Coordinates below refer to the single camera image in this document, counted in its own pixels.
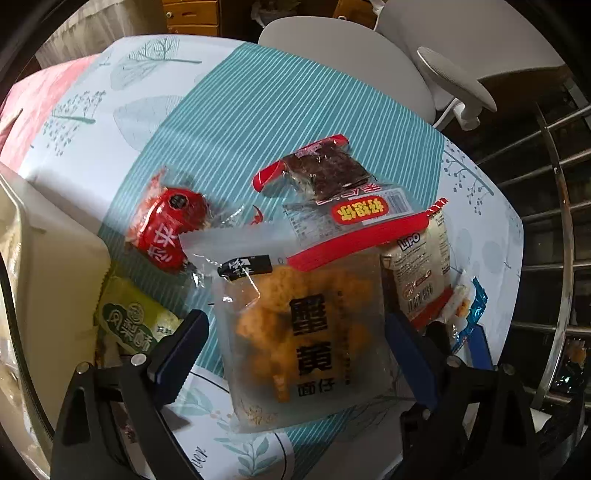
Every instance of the wooden cabinet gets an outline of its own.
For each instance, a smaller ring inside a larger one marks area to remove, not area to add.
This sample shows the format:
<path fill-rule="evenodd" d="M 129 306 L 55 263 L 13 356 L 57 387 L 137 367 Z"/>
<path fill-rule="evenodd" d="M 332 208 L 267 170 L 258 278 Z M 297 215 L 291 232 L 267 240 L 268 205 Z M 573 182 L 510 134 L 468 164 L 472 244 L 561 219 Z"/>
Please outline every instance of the wooden cabinet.
<path fill-rule="evenodd" d="M 251 20 L 254 0 L 162 0 L 168 32 L 256 41 Z"/>
<path fill-rule="evenodd" d="M 168 26 L 217 25 L 217 2 L 179 2 L 164 5 Z"/>
<path fill-rule="evenodd" d="M 169 25 L 168 33 L 175 35 L 205 35 L 219 37 L 220 29 L 217 25 Z"/>

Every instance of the red candy wrapper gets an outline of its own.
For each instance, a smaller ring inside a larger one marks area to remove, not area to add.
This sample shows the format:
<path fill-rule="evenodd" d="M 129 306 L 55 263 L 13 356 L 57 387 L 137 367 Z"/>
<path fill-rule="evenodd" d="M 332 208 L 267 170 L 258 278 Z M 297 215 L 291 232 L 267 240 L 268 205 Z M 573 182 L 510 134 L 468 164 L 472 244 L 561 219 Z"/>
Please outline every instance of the red candy wrapper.
<path fill-rule="evenodd" d="M 207 226 L 209 205 L 189 189 L 164 187 L 165 170 L 156 174 L 138 206 L 125 241 L 143 252 L 158 268 L 180 271 L 187 257 L 178 236 Z"/>

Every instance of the metal railing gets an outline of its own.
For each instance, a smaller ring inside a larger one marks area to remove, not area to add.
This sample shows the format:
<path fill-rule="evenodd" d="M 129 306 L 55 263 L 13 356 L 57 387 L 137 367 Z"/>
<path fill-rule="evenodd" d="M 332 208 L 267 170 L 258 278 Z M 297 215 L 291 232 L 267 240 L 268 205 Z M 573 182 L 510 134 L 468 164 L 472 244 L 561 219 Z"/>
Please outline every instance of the metal railing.
<path fill-rule="evenodd" d="M 530 332 L 554 333 L 556 325 L 544 325 L 543 323 L 511 322 L 511 327 L 518 330 L 528 330 Z M 567 337 L 590 337 L 591 327 L 587 326 L 568 326 L 565 330 Z"/>
<path fill-rule="evenodd" d="M 581 108 L 581 110 L 577 110 L 576 112 L 570 113 L 567 116 L 564 116 L 559 120 L 556 120 L 556 122 L 553 122 L 550 125 L 548 125 L 548 130 L 553 132 L 554 130 L 560 127 L 564 127 L 565 125 L 568 125 L 569 123 L 574 122 L 575 120 L 578 120 L 579 118 L 588 115 L 591 115 L 591 105 L 587 105 L 586 107 Z M 481 166 L 482 164 L 485 164 L 493 158 L 497 158 L 501 156 L 503 153 L 507 153 L 509 150 L 513 150 L 514 148 L 517 148 L 520 145 L 523 145 L 533 140 L 534 138 L 538 138 L 541 134 L 542 132 L 540 130 L 536 130 L 535 132 L 527 135 L 526 137 L 520 138 L 518 141 L 513 142 L 512 144 L 509 144 L 506 147 L 503 147 L 500 150 L 497 150 L 491 153 L 490 155 L 481 158 L 480 160 L 476 160 L 475 163 L 476 165 Z"/>
<path fill-rule="evenodd" d="M 571 203 L 570 204 L 570 213 L 578 212 L 580 210 L 585 210 L 589 207 L 591 207 L 591 200 L 585 200 L 584 202 L 579 202 L 579 203 Z M 553 208 L 551 210 L 546 210 L 545 212 L 524 215 L 523 217 L 521 217 L 521 221 L 523 223 L 534 223 L 534 222 L 539 222 L 541 220 L 547 220 L 549 218 L 552 218 L 552 217 L 555 217 L 558 215 L 560 215 L 560 209 Z"/>
<path fill-rule="evenodd" d="M 591 158 L 591 148 L 587 148 L 581 152 L 576 153 L 575 155 L 571 155 L 561 160 L 551 133 L 557 128 L 563 127 L 579 118 L 589 115 L 591 115 L 591 105 L 587 105 L 586 107 L 581 108 L 580 110 L 573 112 L 557 120 L 556 122 L 547 124 L 542 111 L 540 110 L 539 106 L 537 106 L 536 120 L 538 122 L 538 126 L 540 127 L 538 131 L 533 132 L 532 134 L 527 135 L 526 137 L 521 138 L 520 140 L 515 141 L 512 144 L 509 144 L 506 147 L 501 148 L 500 150 L 495 151 L 494 153 L 487 155 L 486 157 L 481 158 L 475 162 L 476 165 L 481 166 L 493 158 L 497 158 L 509 150 L 519 147 L 520 145 L 523 145 L 526 142 L 538 137 L 542 138 L 544 145 L 550 155 L 550 165 L 537 168 L 531 172 L 502 181 L 497 184 L 499 188 L 504 188 L 509 185 L 519 183 L 523 180 L 536 178 L 544 173 L 553 173 L 558 190 L 558 200 L 560 203 L 559 208 L 551 209 L 546 212 L 534 213 L 522 218 L 524 223 L 533 223 L 539 220 L 560 216 L 563 231 L 562 263 L 524 265 L 522 268 L 523 272 L 562 271 L 563 275 L 560 295 L 560 308 L 558 310 L 556 325 L 541 325 L 525 322 L 512 322 L 511 324 L 513 328 L 554 335 L 550 354 L 548 355 L 548 360 L 546 362 L 540 384 L 535 390 L 526 388 L 526 391 L 529 391 L 534 396 L 531 404 L 532 408 L 540 408 L 544 400 L 559 404 L 568 403 L 570 401 L 570 399 L 564 395 L 557 395 L 550 392 L 550 387 L 554 380 L 554 376 L 558 370 L 558 366 L 560 365 L 564 343 L 567 336 L 581 336 L 591 338 L 591 327 L 578 327 L 569 325 L 574 294 L 574 271 L 584 268 L 591 268 L 591 260 L 574 261 L 574 230 L 571 213 L 590 208 L 591 200 L 586 200 L 584 202 L 571 205 L 569 200 L 569 191 L 563 173 L 565 168 L 572 167 Z M 586 408 L 591 409 L 591 402 L 586 403 Z"/>
<path fill-rule="evenodd" d="M 537 265 L 523 265 L 521 267 L 522 272 L 547 272 L 547 271 L 557 271 L 562 270 L 564 268 L 564 264 L 562 263 L 541 263 Z M 591 260 L 577 260 L 573 262 L 573 269 L 574 270 L 584 270 L 586 268 L 591 268 Z"/>
<path fill-rule="evenodd" d="M 525 390 L 526 393 L 529 393 L 530 395 L 535 395 L 535 390 L 533 388 L 526 387 L 524 385 L 523 389 Z M 570 397 L 568 397 L 566 395 L 561 395 L 559 393 L 547 393 L 545 399 L 548 400 L 550 403 L 553 403 L 556 405 L 566 405 L 571 400 Z M 591 410 L 591 401 L 585 402 L 585 409 Z"/>
<path fill-rule="evenodd" d="M 550 154 L 550 163 L 554 172 L 554 179 L 556 180 L 556 188 L 558 188 L 558 201 L 560 202 L 560 217 L 562 218 L 562 239 L 563 239 L 563 276 L 562 276 L 562 292 L 560 294 L 560 308 L 558 310 L 558 320 L 556 321 L 556 330 L 554 331 L 554 339 L 552 340 L 552 348 L 548 355 L 548 360 L 542 374 L 542 379 L 535 392 L 534 399 L 531 402 L 531 407 L 540 409 L 544 397 L 550 390 L 554 375 L 558 370 L 560 364 L 560 357 L 566 340 L 566 327 L 570 320 L 570 309 L 573 303 L 574 293 L 574 230 L 573 219 L 570 216 L 570 201 L 569 190 L 564 178 L 562 170 L 562 162 L 556 150 L 556 144 L 552 133 L 546 124 L 544 115 L 537 106 L 536 120 L 542 132 L 542 138 L 548 153 Z"/>

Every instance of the orange crispy snack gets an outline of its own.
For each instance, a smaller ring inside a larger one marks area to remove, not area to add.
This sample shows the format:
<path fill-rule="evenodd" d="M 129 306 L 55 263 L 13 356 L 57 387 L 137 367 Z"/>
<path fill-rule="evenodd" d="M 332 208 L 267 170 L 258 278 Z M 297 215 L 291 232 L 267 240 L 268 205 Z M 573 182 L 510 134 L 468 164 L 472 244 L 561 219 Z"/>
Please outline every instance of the orange crispy snack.
<path fill-rule="evenodd" d="M 349 326 L 349 353 L 355 358 L 364 350 L 371 340 L 371 334 L 363 323 L 352 323 Z"/>
<path fill-rule="evenodd" d="M 261 295 L 258 303 L 276 313 L 289 313 L 290 301 L 308 295 L 306 277 L 291 267 L 278 266 L 273 273 L 260 275 L 256 287 Z"/>
<path fill-rule="evenodd" d="M 335 293 L 341 293 L 345 305 L 352 310 L 372 302 L 376 296 L 369 280 L 359 278 L 344 270 L 335 275 L 332 288 Z"/>
<path fill-rule="evenodd" d="M 257 348 L 267 350 L 283 339 L 287 328 L 287 322 L 276 313 L 254 305 L 238 319 L 236 333 L 249 339 Z"/>

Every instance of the tablecloth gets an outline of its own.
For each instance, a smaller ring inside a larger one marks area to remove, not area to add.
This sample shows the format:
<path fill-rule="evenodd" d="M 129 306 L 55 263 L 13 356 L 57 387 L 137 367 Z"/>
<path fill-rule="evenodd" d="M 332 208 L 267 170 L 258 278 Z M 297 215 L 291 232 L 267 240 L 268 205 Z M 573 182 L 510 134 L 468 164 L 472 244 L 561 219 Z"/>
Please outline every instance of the tablecloth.
<path fill-rule="evenodd" d="M 336 133 L 350 139 L 353 156 L 378 179 L 403 185 L 422 207 L 449 199 L 444 216 L 451 268 L 454 275 L 469 269 L 489 297 L 480 322 L 496 362 L 521 273 L 519 216 L 441 133 L 343 73 L 222 38 L 124 38 L 68 90 L 20 168 L 51 201 L 96 232 L 147 294 L 179 316 L 192 308 L 208 314 L 210 338 L 179 398 L 165 411 L 207 479 L 378 478 L 400 452 L 398 415 L 412 402 L 401 378 L 388 394 L 326 419 L 234 435 L 207 288 L 124 251 L 129 220 L 162 166 L 168 167 L 167 182 L 203 192 L 218 209 L 256 204 L 272 219 L 295 193 L 263 197 L 250 185 L 254 173 Z"/>

